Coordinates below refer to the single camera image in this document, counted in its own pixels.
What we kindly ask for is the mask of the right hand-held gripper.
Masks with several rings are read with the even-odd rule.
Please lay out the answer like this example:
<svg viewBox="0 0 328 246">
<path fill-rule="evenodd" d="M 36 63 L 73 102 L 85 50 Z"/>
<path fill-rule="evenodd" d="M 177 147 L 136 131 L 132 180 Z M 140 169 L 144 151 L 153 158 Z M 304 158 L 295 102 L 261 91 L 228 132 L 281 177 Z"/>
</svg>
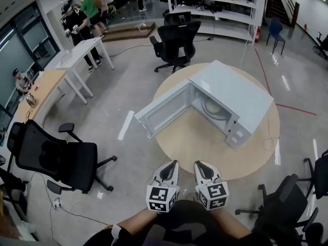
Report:
<svg viewBox="0 0 328 246">
<path fill-rule="evenodd" d="M 217 179 L 222 180 L 219 170 L 208 162 L 196 161 L 194 174 L 198 199 L 205 209 L 211 211 L 225 207 L 229 197 L 228 184 L 226 181 L 214 183 Z"/>
</svg>

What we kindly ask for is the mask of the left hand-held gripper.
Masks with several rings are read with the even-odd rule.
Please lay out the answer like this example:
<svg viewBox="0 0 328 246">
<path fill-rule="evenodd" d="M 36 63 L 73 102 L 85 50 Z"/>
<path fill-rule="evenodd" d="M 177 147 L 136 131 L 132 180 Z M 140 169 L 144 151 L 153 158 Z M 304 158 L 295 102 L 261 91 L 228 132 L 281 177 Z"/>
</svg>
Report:
<svg viewBox="0 0 328 246">
<path fill-rule="evenodd" d="M 168 213 L 178 198 L 179 162 L 172 160 L 160 166 L 153 174 L 153 181 L 166 183 L 163 186 L 147 186 L 146 203 L 151 211 Z"/>
</svg>

